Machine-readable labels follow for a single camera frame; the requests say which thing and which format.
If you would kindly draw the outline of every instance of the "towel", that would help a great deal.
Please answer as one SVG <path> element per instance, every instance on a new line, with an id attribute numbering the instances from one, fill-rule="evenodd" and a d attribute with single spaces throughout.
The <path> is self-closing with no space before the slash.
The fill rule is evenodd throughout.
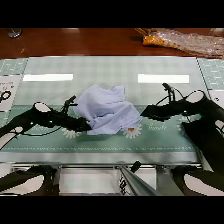
<path id="1" fill-rule="evenodd" d="M 93 85 L 75 100 L 75 113 L 87 119 L 88 135 L 116 134 L 121 128 L 136 128 L 143 117 L 125 100 L 124 86 L 103 89 Z"/>

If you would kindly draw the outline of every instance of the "glass tabletop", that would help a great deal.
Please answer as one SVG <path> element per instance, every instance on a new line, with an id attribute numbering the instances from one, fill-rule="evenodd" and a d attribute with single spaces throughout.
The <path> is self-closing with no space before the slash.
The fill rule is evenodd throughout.
<path id="1" fill-rule="evenodd" d="M 60 109 L 65 100 L 73 95 L 79 97 L 94 84 L 108 89 L 116 85 L 124 86 L 126 100 L 141 112 L 148 104 L 155 104 L 166 96 L 162 83 L 174 75 L 180 79 L 170 85 L 179 89 L 183 95 L 197 89 L 207 93 L 196 58 L 29 58 L 9 120 L 29 109 L 35 102 L 44 102 L 56 110 Z M 72 108 L 69 115 L 76 116 Z M 175 116 L 166 122 L 144 118 L 138 127 L 141 134 L 135 138 L 129 138 L 124 131 L 112 136 L 88 136 L 86 133 L 70 133 L 66 129 L 43 137 L 20 136 L 2 149 L 0 160 L 76 164 L 133 163 L 136 160 L 145 164 L 195 163 L 198 162 L 196 149 L 180 127 L 184 120 L 182 116 Z M 29 133 L 48 131 L 37 125 Z"/>

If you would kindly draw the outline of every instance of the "plastic bag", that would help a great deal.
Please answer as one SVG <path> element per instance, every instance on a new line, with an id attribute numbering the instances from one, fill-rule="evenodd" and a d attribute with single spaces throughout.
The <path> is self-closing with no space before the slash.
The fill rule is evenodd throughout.
<path id="1" fill-rule="evenodd" d="M 164 28 L 135 28 L 135 30 L 144 36 L 143 45 L 172 47 L 196 56 L 224 59 L 224 38 L 222 37 L 183 34 Z"/>

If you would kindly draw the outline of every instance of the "crumpled cloth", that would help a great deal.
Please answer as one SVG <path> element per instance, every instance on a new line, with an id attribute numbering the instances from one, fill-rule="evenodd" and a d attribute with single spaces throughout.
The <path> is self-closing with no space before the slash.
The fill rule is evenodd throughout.
<path id="1" fill-rule="evenodd" d="M 116 134 L 121 128 L 136 128 L 143 117 L 125 100 L 124 86 L 103 89 L 93 85 L 75 100 L 75 113 L 87 119 L 88 135 Z"/>

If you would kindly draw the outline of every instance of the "brown wooden surface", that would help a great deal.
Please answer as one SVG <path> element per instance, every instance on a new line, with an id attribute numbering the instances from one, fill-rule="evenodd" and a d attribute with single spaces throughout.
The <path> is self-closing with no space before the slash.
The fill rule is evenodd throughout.
<path id="1" fill-rule="evenodd" d="M 212 28 L 174 29 L 215 35 Z M 132 28 L 22 28 L 22 35 L 16 39 L 9 38 L 8 31 L 0 28 L 0 59 L 69 55 L 192 56 L 177 49 L 143 46 L 142 36 Z"/>

